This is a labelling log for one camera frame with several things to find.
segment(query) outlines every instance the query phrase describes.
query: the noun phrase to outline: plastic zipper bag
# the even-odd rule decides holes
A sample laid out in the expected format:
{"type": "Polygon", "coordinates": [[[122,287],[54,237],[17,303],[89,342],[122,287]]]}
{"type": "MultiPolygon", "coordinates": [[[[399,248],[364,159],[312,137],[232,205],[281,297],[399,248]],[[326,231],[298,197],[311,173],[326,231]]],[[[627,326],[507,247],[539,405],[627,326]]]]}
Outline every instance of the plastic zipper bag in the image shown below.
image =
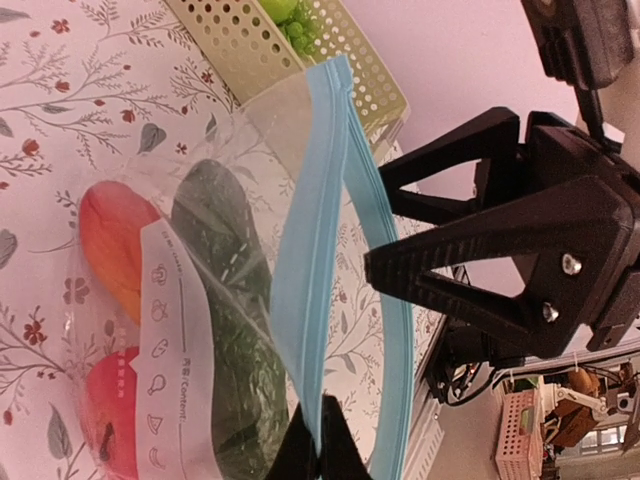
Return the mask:
{"type": "MultiPolygon", "coordinates": [[[[267,478],[288,451],[287,376],[330,461],[323,374],[344,187],[370,248],[397,239],[351,91],[338,58],[243,106],[187,160],[144,155],[83,179],[70,277],[97,294],[67,325],[80,423],[107,478],[267,478]],[[105,318],[112,341],[88,363],[105,318]]],[[[403,469],[413,324],[408,304],[381,305],[369,473],[387,480],[403,469]]]]}

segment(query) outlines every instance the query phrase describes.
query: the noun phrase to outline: white wall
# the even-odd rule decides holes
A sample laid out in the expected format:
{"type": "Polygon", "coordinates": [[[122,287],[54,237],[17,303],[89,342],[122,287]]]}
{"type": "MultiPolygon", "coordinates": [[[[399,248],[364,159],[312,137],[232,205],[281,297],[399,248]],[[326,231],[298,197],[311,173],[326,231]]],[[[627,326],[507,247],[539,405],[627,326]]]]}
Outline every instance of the white wall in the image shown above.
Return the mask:
{"type": "MultiPolygon", "coordinates": [[[[342,0],[377,48],[411,105],[400,134],[415,149],[496,105],[526,116],[551,110],[574,121],[569,87],[544,76],[518,0],[342,0]]],[[[423,182],[431,195],[468,198],[473,166],[423,182]]],[[[471,265],[474,283],[518,293],[514,268],[471,265]]]]}

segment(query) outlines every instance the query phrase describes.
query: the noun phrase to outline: table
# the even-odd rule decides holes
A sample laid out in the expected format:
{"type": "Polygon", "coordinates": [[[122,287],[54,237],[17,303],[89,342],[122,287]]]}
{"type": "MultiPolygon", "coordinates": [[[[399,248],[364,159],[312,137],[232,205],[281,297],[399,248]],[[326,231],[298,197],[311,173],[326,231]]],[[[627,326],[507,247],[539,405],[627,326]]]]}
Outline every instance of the table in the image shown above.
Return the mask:
{"type": "MultiPolygon", "coordinates": [[[[70,307],[82,308],[92,295],[90,282],[68,269],[83,193],[78,180],[114,172],[140,152],[187,156],[236,108],[162,2],[2,2],[0,480],[103,478],[76,418],[65,329],[70,307]]],[[[379,299],[363,279],[364,240],[349,215],[345,209],[326,386],[367,458],[380,403],[382,329],[379,299]]],[[[408,235],[423,227],[402,221],[399,228],[408,235]]],[[[418,351],[439,318],[416,309],[418,351]]],[[[99,357],[112,335],[105,319],[87,358],[99,357]]]]}

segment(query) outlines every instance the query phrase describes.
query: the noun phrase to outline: black clamp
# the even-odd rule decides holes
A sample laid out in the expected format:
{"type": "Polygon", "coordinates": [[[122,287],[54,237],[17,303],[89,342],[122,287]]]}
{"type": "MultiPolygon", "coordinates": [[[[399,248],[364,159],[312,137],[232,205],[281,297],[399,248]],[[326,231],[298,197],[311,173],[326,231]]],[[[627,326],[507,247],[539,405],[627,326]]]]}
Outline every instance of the black clamp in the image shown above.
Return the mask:
{"type": "Polygon", "coordinates": [[[322,402],[322,452],[316,454],[298,405],[265,480],[373,480],[367,473],[335,397],[322,402]]]}
{"type": "Polygon", "coordinates": [[[526,142],[518,136],[519,118],[494,108],[382,166],[393,212],[440,226],[369,252],[367,280],[522,356],[560,355],[581,323],[593,330],[590,350],[613,347],[640,311],[640,176],[552,114],[532,113],[526,142]],[[402,189],[476,159],[473,199],[402,189]],[[434,272],[500,257],[525,280],[515,298],[434,272]]]}

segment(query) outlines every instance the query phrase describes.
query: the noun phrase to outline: cucumber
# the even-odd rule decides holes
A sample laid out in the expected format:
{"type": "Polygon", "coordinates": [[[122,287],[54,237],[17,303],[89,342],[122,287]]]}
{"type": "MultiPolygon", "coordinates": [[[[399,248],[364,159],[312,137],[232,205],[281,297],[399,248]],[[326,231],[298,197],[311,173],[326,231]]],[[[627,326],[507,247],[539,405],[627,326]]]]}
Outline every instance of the cucumber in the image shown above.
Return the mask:
{"type": "Polygon", "coordinates": [[[251,205],[230,170],[203,160],[179,186],[171,224],[194,260],[209,301],[216,460],[225,479],[264,478],[289,415],[285,368],[268,328],[271,272],[251,205]]]}

